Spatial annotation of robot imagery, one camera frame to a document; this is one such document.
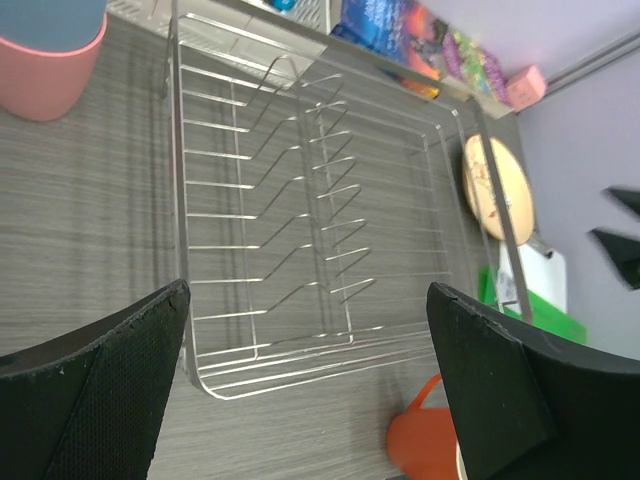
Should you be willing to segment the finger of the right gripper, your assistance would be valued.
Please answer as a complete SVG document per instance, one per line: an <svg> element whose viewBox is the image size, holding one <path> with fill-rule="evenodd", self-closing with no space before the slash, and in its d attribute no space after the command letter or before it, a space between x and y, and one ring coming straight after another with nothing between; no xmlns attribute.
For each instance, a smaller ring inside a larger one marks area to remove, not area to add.
<svg viewBox="0 0 640 480"><path fill-rule="evenodd" d="M640 215L640 191L625 187L608 187L605 194L635 215Z"/></svg>
<svg viewBox="0 0 640 480"><path fill-rule="evenodd" d="M601 245L627 287L630 290L638 290L639 239L603 228L594 228L589 234Z"/></svg>

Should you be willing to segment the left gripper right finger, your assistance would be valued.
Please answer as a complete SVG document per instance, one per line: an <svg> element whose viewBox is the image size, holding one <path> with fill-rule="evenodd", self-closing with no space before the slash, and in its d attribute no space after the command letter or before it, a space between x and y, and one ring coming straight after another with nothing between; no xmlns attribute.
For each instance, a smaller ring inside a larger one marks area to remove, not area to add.
<svg viewBox="0 0 640 480"><path fill-rule="evenodd" d="M426 315L471 479L636 479L639 363L443 283Z"/></svg>

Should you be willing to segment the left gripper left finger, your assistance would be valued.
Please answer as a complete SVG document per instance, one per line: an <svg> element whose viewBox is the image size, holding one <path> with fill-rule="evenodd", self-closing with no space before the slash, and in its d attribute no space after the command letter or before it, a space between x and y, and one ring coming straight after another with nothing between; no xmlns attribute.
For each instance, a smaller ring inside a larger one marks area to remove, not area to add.
<svg viewBox="0 0 640 480"><path fill-rule="evenodd" d="M1 358L4 479L144 479L190 304L178 279Z"/></svg>

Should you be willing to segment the orange ceramic mug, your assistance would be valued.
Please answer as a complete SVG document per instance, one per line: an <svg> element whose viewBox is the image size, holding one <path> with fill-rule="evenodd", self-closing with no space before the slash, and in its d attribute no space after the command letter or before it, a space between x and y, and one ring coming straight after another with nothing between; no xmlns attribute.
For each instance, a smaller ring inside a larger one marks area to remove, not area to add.
<svg viewBox="0 0 640 480"><path fill-rule="evenodd" d="M449 408L423 406L441 380L440 374L434 375L387 429L387 455L409 479L464 478Z"/></svg>

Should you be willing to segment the pink plastic cup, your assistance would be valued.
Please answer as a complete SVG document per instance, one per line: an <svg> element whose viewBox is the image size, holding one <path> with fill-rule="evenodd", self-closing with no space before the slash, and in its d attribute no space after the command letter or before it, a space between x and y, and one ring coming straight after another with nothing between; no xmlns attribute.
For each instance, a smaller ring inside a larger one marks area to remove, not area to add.
<svg viewBox="0 0 640 480"><path fill-rule="evenodd" d="M89 83L108 20L92 42L67 52L27 48L1 40L1 107L27 120L46 122L64 116Z"/></svg>

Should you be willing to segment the blue plastic cup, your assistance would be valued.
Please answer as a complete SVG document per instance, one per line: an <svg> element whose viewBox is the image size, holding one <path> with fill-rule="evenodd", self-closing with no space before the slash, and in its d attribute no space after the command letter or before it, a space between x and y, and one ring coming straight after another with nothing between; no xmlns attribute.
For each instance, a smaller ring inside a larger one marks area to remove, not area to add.
<svg viewBox="0 0 640 480"><path fill-rule="evenodd" d="M1 37L23 47L66 52L99 34L105 0L1 0Z"/></svg>

